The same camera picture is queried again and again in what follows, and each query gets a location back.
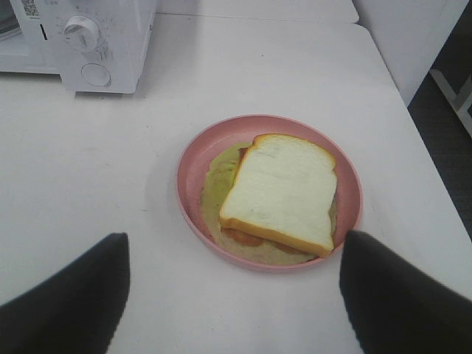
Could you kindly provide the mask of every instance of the microwave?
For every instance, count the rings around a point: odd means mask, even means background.
[[[0,72],[72,91],[135,92],[159,0],[0,0]]]

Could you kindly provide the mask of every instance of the qr code sticker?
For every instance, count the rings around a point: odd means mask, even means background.
[[[34,0],[21,0],[21,2],[23,3],[24,12],[27,16],[39,17],[38,8],[36,7]]]

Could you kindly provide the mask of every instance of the floor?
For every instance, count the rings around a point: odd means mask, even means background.
[[[450,36],[432,67],[457,92],[472,73],[472,35]],[[430,75],[409,112],[472,240],[472,138]]]

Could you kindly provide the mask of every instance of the white bread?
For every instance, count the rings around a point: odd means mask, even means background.
[[[221,226],[328,256],[335,166],[333,156],[307,140],[257,136],[221,207]]]

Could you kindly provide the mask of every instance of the microwave knob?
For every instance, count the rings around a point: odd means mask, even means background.
[[[82,53],[97,48],[102,37],[97,23],[85,16],[71,17],[64,27],[63,35],[72,48]]]

